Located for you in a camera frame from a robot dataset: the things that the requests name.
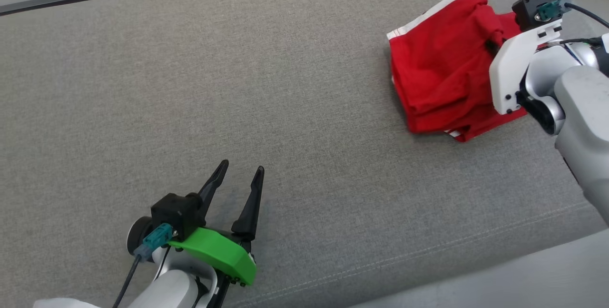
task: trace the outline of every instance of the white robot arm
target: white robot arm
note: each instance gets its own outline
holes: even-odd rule
[[[490,67],[493,105],[501,114],[524,108],[550,135],[609,224],[609,33],[560,40],[569,8],[563,0],[519,0],[512,7],[522,33],[509,39]]]

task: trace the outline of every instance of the white floor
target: white floor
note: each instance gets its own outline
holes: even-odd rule
[[[609,21],[609,0],[575,0]],[[591,21],[598,35],[608,31]],[[353,308],[607,308],[609,230]]]

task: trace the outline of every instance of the white stripe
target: white stripe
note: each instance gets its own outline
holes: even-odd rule
[[[435,6],[433,6],[431,9],[426,11],[420,17],[412,20],[411,22],[407,23],[405,26],[402,26],[396,30],[392,30],[391,32],[387,33],[387,39],[391,40],[395,37],[399,37],[400,35],[404,35],[404,34],[408,33],[410,30],[417,27],[421,22],[424,22],[426,19],[431,17],[433,14],[437,13],[438,11],[441,11],[444,7],[448,6],[451,2],[455,2],[455,1],[456,0],[440,1],[439,4],[436,4]]]

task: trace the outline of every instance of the white trim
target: white trim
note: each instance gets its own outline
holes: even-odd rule
[[[461,135],[461,133],[458,130],[453,130],[452,132],[448,133],[450,134],[451,137],[456,138],[459,135]]]
[[[436,4],[431,9],[426,11],[420,17],[412,20],[411,22],[407,23],[406,25],[404,25],[396,30],[392,30],[391,32],[387,33],[387,39],[391,40],[395,37],[399,37],[400,35],[404,35],[404,34],[408,33],[410,30],[417,27],[421,22],[424,22],[426,19],[431,17],[433,14],[437,13],[438,11],[441,11],[444,7],[448,6],[450,3],[455,2],[455,1],[456,0],[440,1],[438,4]]]

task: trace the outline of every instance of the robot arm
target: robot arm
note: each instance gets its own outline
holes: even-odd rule
[[[560,40],[569,5],[581,10],[561,0],[514,4],[522,33],[506,41],[491,64],[493,105],[501,114],[524,108],[558,136],[555,147],[609,224],[609,33]]]
[[[185,197],[167,194],[152,206],[151,217],[141,217],[131,226],[127,249],[134,256],[158,226],[169,224],[173,234],[165,245],[145,248],[151,253],[142,260],[157,264],[158,270],[130,308],[220,308],[231,284],[253,284],[256,262],[252,241],[256,238],[265,169],[256,170],[241,215],[230,231],[224,231],[209,228],[205,215],[227,168],[228,160],[223,160],[199,193]]]

